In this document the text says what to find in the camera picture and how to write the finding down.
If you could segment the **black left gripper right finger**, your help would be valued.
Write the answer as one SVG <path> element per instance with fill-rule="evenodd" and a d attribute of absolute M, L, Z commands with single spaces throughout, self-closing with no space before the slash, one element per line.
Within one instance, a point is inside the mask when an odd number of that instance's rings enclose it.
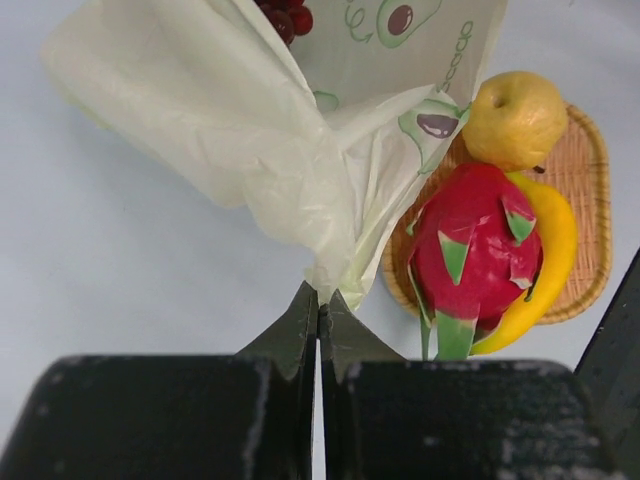
<path fill-rule="evenodd" d="M 321 357 L 322 397 L 325 437 L 325 467 L 328 479 L 343 479 L 348 454 L 344 428 L 351 418 L 343 410 L 348 369 L 363 362 L 403 362 L 398 352 L 365 326 L 347 305 L 340 291 L 320 308 L 318 319 Z"/>

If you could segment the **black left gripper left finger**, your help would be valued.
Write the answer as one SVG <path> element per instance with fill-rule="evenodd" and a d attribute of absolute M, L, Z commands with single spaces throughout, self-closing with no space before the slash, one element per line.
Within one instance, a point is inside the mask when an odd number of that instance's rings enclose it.
<path fill-rule="evenodd" d="M 312 476 L 318 295 L 302 282 L 287 310 L 235 356 L 267 375 L 246 454 L 252 479 Z"/>

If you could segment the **red fake dragon fruit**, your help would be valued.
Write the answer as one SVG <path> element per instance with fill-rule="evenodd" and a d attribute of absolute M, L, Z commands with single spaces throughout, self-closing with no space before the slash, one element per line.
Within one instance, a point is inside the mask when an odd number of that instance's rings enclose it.
<path fill-rule="evenodd" d="M 439 360 L 469 356 L 476 333 L 497 327 L 532 287 L 542 261 L 537 217 L 499 168 L 457 166 L 424 204 L 410 277 L 437 328 Z"/>

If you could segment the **translucent pale green plastic bag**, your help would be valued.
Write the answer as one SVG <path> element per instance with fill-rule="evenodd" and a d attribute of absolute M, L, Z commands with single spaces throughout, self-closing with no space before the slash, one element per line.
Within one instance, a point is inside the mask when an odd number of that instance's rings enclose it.
<path fill-rule="evenodd" d="M 313 252 L 351 308 L 468 118 L 503 1 L 312 1 L 286 45 L 251 1 L 90 1 L 46 39 L 63 94 L 214 202 Z"/>

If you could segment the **yellow fake banana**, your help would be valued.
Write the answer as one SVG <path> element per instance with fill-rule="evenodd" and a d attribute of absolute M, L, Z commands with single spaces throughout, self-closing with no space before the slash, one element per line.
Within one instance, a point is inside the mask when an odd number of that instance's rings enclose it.
<path fill-rule="evenodd" d="M 550 310 L 568 280 L 578 246 L 578 227 L 567 199 L 555 188 L 509 173 L 529 200 L 537 217 L 543 261 L 533 292 L 521 295 L 505 312 L 499 325 L 475 343 L 471 354 L 494 353 L 518 340 Z"/>

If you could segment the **yellow fake pear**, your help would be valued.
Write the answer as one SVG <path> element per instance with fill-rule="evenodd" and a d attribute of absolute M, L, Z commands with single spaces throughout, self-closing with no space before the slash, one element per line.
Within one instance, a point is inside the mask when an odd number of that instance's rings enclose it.
<path fill-rule="evenodd" d="M 481 84 L 461 134 L 471 157 L 518 172 L 540 166 L 568 123 L 563 96 L 552 81 L 509 71 Z"/>

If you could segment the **dark red fake fruit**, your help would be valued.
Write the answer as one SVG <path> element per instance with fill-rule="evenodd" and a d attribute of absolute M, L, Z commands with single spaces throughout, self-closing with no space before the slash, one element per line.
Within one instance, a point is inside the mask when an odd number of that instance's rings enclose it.
<path fill-rule="evenodd" d="M 314 26 L 311 10 L 304 0 L 255 0 L 287 47 L 297 37 L 306 36 Z"/>

